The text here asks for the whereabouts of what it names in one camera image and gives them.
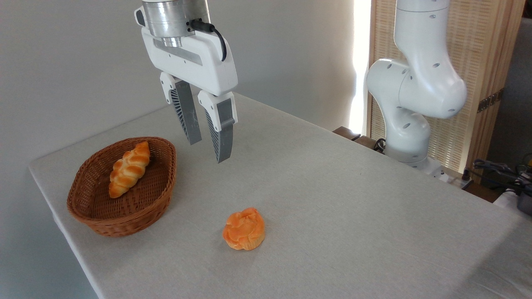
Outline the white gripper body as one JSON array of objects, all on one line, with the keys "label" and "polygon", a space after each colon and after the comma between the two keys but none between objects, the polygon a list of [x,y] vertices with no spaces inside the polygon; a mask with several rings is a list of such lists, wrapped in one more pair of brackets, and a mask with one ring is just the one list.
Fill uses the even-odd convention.
[{"label": "white gripper body", "polygon": [[201,90],[220,96],[238,85],[230,47],[222,61],[221,42],[216,34],[196,32],[181,38],[180,47],[165,46],[160,38],[141,28],[146,49],[154,66]]}]

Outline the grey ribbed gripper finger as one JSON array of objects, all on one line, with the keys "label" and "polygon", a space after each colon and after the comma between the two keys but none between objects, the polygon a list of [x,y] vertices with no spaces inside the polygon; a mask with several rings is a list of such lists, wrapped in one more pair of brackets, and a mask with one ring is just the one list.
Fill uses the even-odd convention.
[{"label": "grey ribbed gripper finger", "polygon": [[190,84],[166,72],[161,73],[160,81],[166,101],[173,105],[188,142],[193,145],[201,141],[201,131]]},{"label": "grey ribbed gripper finger", "polygon": [[233,126],[238,123],[236,104],[232,92],[215,96],[207,91],[198,93],[209,125],[215,157],[218,163],[230,158],[233,145]]}]

